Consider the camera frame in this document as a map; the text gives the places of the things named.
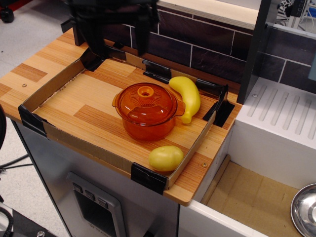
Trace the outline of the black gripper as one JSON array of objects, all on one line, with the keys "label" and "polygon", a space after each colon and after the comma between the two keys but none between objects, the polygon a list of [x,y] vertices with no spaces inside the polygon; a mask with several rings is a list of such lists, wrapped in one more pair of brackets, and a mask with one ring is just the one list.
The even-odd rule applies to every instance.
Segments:
[{"label": "black gripper", "polygon": [[156,0],[66,0],[71,16],[98,57],[108,57],[102,35],[103,24],[135,23],[138,55],[148,50],[151,24],[159,22]]}]

